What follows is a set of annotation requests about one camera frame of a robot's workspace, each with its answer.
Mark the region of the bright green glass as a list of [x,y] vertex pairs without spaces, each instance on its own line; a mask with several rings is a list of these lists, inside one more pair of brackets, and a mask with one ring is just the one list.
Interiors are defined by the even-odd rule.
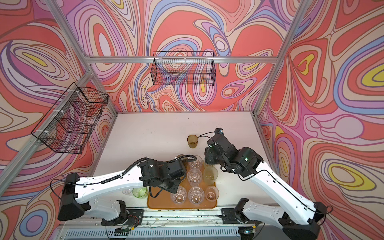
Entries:
[[148,188],[133,188],[132,194],[135,198],[145,199],[149,195]]

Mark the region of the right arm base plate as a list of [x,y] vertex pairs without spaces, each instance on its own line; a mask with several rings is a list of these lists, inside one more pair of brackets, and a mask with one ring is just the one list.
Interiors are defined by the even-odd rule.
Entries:
[[240,224],[240,225],[259,225],[262,222],[249,220],[245,216],[237,213],[234,208],[222,208],[221,214],[217,215],[222,221],[223,224]]

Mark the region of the brown glass back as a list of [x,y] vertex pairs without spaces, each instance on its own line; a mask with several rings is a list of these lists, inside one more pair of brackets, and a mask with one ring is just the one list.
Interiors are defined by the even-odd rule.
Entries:
[[198,141],[199,141],[199,137],[196,136],[196,135],[189,135],[187,137],[187,142],[188,142],[188,145],[191,149],[194,149],[197,147],[198,145]]

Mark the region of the tall pale green glass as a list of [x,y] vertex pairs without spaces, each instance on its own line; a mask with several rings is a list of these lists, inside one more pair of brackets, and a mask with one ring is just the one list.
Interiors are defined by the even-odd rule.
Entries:
[[213,185],[219,176],[218,170],[213,166],[208,166],[204,169],[203,178],[207,186]]

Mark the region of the pink glass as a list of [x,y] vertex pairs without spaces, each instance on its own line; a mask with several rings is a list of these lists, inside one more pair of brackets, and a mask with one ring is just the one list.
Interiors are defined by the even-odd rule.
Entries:
[[215,186],[208,186],[205,190],[206,200],[209,202],[215,202],[220,196],[220,192]]

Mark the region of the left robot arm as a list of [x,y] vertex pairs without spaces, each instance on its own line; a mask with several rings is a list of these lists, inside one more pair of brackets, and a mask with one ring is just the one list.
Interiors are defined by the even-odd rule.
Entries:
[[135,161],[123,171],[96,177],[69,174],[58,213],[59,221],[69,221],[85,214],[106,221],[122,222],[128,217],[126,203],[122,200],[101,199],[102,196],[133,188],[160,188],[175,194],[187,170],[180,159],[163,162],[149,158]]

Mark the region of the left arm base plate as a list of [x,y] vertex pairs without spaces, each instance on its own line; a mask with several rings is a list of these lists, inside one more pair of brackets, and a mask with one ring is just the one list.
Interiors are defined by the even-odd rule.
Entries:
[[114,220],[106,221],[102,219],[102,226],[139,226],[142,224],[144,215],[143,209],[128,209],[125,214],[120,215]]

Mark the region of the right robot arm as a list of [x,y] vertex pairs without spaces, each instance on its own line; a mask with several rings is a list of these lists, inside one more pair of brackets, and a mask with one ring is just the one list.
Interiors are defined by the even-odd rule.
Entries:
[[327,207],[296,192],[254,150],[248,147],[223,150],[218,145],[209,146],[205,149],[205,162],[219,165],[226,173],[254,183],[278,204],[278,207],[271,207],[241,198],[234,208],[237,222],[263,222],[281,229],[291,240],[318,238],[319,221],[326,217]]

